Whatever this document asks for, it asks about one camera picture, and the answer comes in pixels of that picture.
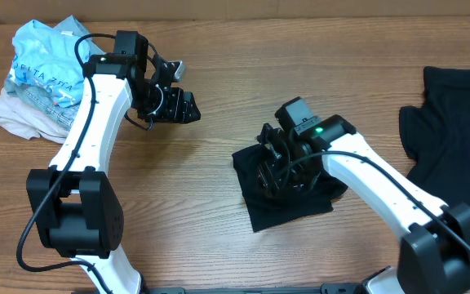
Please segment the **black t-shirt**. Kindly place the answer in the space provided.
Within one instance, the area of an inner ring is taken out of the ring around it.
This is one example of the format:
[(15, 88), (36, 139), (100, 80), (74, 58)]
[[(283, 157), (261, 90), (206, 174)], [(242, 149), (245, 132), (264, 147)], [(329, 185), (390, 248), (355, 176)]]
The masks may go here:
[(348, 189), (341, 181), (322, 173), (307, 193), (286, 188), (279, 198), (270, 198), (257, 176), (257, 167), (268, 157), (268, 151), (263, 146), (252, 145), (237, 151), (232, 157), (252, 229), (256, 233), (301, 217), (332, 212), (331, 202)]

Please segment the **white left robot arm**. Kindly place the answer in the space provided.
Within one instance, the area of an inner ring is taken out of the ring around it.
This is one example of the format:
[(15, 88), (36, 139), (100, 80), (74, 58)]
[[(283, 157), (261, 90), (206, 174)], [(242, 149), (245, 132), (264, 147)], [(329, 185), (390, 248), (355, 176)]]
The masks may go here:
[(154, 123), (200, 119), (193, 93), (176, 84), (182, 61), (167, 61), (136, 31), (117, 31), (110, 53), (81, 61), (83, 98), (66, 141), (46, 169), (30, 171), (33, 215), (16, 248), (29, 272), (80, 266), (98, 293), (146, 293), (121, 241), (124, 214), (108, 178), (118, 129), (135, 109), (146, 131)]

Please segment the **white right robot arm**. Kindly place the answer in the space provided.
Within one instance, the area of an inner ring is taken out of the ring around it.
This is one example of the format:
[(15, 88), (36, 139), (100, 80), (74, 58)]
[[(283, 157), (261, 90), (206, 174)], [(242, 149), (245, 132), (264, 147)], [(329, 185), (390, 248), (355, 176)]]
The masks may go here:
[(470, 207), (450, 207), (384, 161), (338, 114), (321, 119), (305, 100), (282, 105), (277, 128), (256, 139), (267, 158), (257, 179), (268, 198), (284, 203), (309, 194), (321, 176), (342, 182), (388, 225), (400, 246), (398, 264), (360, 283), (321, 286), (323, 293), (466, 293), (470, 291)]

